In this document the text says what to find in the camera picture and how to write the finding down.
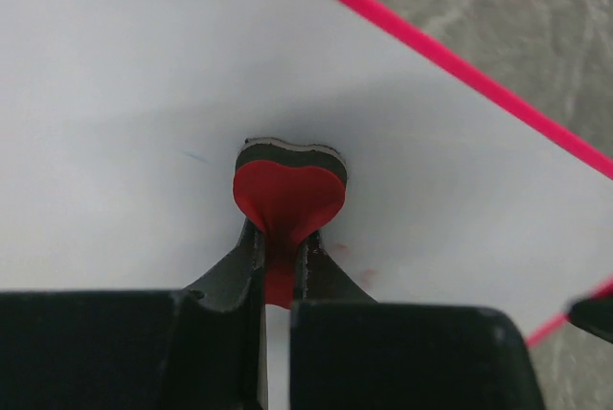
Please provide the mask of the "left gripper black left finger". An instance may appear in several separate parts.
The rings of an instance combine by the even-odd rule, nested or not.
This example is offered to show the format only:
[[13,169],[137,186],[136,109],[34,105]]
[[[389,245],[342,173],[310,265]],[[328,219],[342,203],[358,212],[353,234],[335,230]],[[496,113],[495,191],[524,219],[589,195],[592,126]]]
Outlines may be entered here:
[[187,287],[205,314],[198,341],[208,401],[266,404],[265,243],[248,219],[236,246]]

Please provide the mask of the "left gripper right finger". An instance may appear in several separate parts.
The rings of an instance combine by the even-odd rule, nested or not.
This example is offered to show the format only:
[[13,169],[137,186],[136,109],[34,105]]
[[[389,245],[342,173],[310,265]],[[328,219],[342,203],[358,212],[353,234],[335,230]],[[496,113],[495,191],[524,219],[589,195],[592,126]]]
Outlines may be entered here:
[[293,300],[375,303],[375,299],[331,258],[319,231],[309,235],[299,246]]

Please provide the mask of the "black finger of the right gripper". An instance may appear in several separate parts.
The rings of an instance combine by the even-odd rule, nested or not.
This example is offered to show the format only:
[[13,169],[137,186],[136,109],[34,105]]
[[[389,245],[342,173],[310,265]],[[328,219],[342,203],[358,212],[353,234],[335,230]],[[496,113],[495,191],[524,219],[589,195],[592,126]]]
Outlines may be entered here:
[[611,295],[583,298],[568,309],[568,321],[600,339],[613,343],[613,300]]

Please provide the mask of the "red whiteboard eraser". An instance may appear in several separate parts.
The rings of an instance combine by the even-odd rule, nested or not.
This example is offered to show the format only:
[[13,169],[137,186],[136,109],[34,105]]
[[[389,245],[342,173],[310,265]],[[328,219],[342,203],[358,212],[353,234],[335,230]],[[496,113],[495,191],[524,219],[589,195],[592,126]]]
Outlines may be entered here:
[[245,141],[235,164],[233,195],[264,235],[268,305],[290,307],[299,248],[340,212],[347,181],[346,163],[333,148],[270,137]]

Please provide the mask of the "red framed whiteboard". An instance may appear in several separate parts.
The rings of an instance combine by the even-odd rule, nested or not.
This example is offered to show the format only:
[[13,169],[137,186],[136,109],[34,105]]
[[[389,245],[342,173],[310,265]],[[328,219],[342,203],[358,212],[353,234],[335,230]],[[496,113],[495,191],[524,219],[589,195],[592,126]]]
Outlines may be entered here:
[[537,340],[612,282],[611,161],[374,0],[1,0],[1,285],[186,284],[262,136],[346,160],[324,240],[376,299]]

